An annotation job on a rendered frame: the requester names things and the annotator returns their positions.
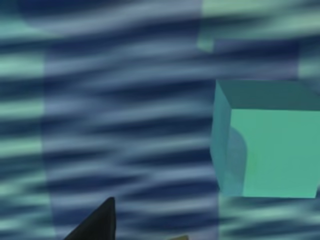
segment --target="textured background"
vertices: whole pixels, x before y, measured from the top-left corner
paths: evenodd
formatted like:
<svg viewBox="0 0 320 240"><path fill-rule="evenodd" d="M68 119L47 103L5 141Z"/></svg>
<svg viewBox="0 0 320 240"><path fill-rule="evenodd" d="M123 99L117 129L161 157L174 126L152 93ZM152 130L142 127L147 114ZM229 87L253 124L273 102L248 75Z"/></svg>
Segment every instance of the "textured background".
<svg viewBox="0 0 320 240"><path fill-rule="evenodd" d="M209 155L214 80L301 74L317 90L317 31L218 39L213 55L197 48L201 6L0 0L1 240L61 240L109 196L118 240L320 238L318 199L223 198ZM292 14L249 9L238 31L261 26L252 13L274 26ZM234 30L225 14L213 23Z"/></svg>

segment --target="dark triangular shape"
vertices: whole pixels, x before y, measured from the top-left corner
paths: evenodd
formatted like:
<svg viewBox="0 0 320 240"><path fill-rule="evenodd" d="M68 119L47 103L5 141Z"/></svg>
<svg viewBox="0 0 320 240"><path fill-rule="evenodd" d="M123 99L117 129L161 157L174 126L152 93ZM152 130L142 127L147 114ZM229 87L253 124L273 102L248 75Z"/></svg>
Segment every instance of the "dark triangular shape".
<svg viewBox="0 0 320 240"><path fill-rule="evenodd" d="M115 198L108 198L64 240L115 240Z"/></svg>

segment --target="black object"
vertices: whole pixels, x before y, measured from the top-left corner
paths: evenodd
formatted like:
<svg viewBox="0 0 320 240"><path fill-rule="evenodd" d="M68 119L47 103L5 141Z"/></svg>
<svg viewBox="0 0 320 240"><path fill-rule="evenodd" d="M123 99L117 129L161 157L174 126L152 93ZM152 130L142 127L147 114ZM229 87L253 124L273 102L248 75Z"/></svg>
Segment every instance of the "black object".
<svg viewBox="0 0 320 240"><path fill-rule="evenodd" d="M77 226L64 240L115 240L116 203L110 197Z"/></svg>

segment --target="teal cube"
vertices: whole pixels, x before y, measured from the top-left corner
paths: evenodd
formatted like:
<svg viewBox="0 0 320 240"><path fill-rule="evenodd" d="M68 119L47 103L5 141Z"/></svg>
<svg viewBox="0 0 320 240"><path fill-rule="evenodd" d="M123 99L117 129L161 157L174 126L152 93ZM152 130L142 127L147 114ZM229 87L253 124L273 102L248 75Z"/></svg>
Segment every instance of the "teal cube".
<svg viewBox="0 0 320 240"><path fill-rule="evenodd" d="M320 98L297 81L217 80L210 153L225 196L315 198Z"/></svg>

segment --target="dark green top surface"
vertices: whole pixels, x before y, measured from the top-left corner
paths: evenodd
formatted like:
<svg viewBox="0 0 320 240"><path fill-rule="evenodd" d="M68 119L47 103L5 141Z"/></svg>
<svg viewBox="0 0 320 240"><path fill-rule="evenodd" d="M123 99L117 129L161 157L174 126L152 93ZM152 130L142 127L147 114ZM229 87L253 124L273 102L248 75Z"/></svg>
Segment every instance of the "dark green top surface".
<svg viewBox="0 0 320 240"><path fill-rule="evenodd" d="M320 111L320 96L297 81L217 80L232 109Z"/></svg>

